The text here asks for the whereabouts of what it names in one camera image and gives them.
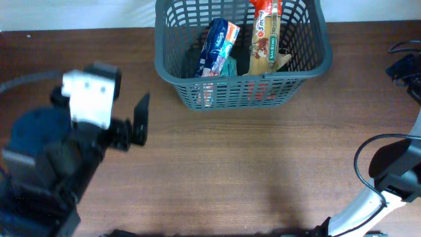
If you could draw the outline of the grey plastic basket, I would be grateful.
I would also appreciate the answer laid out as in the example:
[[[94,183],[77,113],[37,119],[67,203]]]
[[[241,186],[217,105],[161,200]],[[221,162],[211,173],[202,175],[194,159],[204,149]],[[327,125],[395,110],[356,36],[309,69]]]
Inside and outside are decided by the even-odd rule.
[[[292,56],[282,72],[248,75],[255,8],[249,1],[157,1],[155,68],[190,109],[210,111],[275,107],[287,102],[302,83],[325,73],[333,59],[319,0],[282,1],[278,51]],[[239,26],[230,55],[237,76],[194,76],[211,21]]]

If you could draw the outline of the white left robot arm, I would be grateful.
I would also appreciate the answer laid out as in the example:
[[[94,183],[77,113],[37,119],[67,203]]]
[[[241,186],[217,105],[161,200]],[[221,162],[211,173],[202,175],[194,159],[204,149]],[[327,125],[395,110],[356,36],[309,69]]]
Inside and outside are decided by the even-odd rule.
[[[2,236],[71,236],[80,223],[77,205],[108,148],[128,151],[147,141],[150,95],[133,120],[112,119],[108,129],[72,122],[69,97],[56,87],[52,107],[34,109],[13,125],[2,151]]]

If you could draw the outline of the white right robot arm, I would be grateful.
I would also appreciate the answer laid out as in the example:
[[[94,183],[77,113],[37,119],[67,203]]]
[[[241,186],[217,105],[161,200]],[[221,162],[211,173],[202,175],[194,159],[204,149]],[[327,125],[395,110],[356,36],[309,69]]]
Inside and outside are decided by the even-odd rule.
[[[384,138],[398,141],[374,154],[365,180],[359,171],[359,156],[372,142]],[[357,149],[353,166],[364,188],[340,213],[328,217],[310,236],[369,236],[370,230],[392,211],[420,197],[420,117],[409,134],[380,134],[367,139]]]

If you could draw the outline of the Kleenex tissue multipack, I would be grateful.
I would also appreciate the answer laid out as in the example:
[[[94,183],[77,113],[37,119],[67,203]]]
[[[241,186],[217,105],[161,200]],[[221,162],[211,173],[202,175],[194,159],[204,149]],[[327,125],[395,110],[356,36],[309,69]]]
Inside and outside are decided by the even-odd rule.
[[[220,76],[223,64],[230,56],[239,31],[239,26],[223,18],[212,20],[195,69],[195,78]],[[193,89],[197,90],[194,95],[195,105],[212,108],[214,93],[217,89],[226,89],[226,87],[226,82],[204,83],[202,86],[194,85]]]

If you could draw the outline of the mint green wipes packet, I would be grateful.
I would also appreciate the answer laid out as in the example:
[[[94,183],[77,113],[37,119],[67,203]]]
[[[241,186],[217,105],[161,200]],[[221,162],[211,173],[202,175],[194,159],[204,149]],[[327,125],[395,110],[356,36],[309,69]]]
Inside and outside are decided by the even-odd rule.
[[[222,67],[220,76],[237,76],[237,61],[229,56]]]

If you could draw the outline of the San Remo spaghetti packet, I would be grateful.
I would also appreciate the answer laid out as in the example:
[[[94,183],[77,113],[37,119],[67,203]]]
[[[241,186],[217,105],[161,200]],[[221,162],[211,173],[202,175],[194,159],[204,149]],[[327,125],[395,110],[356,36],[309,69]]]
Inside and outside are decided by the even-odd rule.
[[[255,8],[247,75],[272,74],[281,67],[279,56],[282,0],[250,0]]]

